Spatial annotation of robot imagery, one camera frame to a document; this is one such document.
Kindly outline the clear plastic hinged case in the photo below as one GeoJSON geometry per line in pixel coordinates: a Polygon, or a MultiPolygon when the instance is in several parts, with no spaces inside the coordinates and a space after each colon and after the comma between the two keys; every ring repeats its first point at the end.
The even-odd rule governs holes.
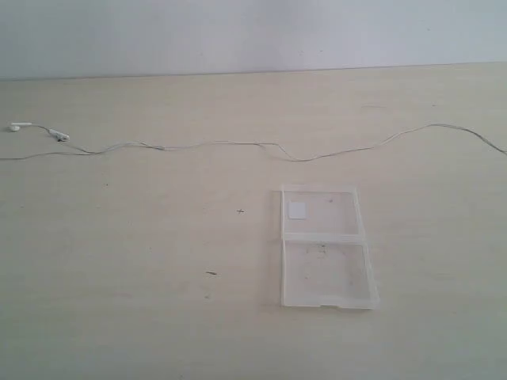
{"type": "Polygon", "coordinates": [[[281,303],[373,310],[379,293],[354,187],[280,191],[281,303]]]}

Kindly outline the white wired earphones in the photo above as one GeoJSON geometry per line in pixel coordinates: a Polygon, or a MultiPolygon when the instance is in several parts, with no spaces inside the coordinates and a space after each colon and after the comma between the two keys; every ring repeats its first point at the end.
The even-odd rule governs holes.
{"type": "Polygon", "coordinates": [[[21,157],[2,157],[1,160],[3,162],[22,162],[27,161],[34,158],[42,158],[42,157],[51,157],[51,156],[69,156],[69,157],[93,157],[93,156],[102,156],[106,154],[110,154],[112,152],[122,150],[122,149],[143,149],[143,150],[154,150],[160,152],[173,152],[173,151],[182,151],[182,150],[195,150],[200,149],[204,146],[254,146],[262,150],[278,150],[281,154],[280,160],[285,162],[298,162],[298,163],[307,163],[307,162],[315,162],[317,160],[322,160],[326,158],[335,158],[345,154],[352,154],[363,151],[370,151],[379,149],[382,146],[386,146],[389,143],[394,142],[397,139],[405,135],[412,135],[418,133],[419,131],[427,130],[430,128],[444,128],[452,131],[463,132],[468,135],[474,136],[478,139],[482,144],[488,146],[490,149],[498,152],[499,154],[505,156],[506,149],[501,148],[491,142],[489,139],[479,134],[477,131],[474,131],[470,128],[446,124],[446,123],[431,123],[427,125],[423,125],[420,127],[411,128],[405,131],[399,131],[394,133],[393,135],[388,136],[384,140],[374,142],[373,144],[367,146],[357,146],[351,147],[344,150],[338,150],[327,154],[317,154],[307,158],[300,158],[290,154],[284,146],[277,142],[239,142],[239,141],[231,141],[231,140],[214,140],[207,142],[197,142],[190,145],[184,146],[164,146],[164,145],[153,145],[147,142],[140,141],[132,141],[132,142],[119,142],[116,144],[112,144],[110,146],[103,147],[99,150],[89,150],[81,146],[76,146],[71,144],[71,138],[69,135],[55,130],[53,128],[45,127],[43,125],[32,123],[32,122],[12,122],[8,125],[7,131],[9,133],[18,133],[23,129],[38,129],[43,131],[51,140],[55,141],[59,145],[63,145],[69,148],[68,151],[52,151],[52,152],[43,152],[36,154],[29,154],[21,157]]]}

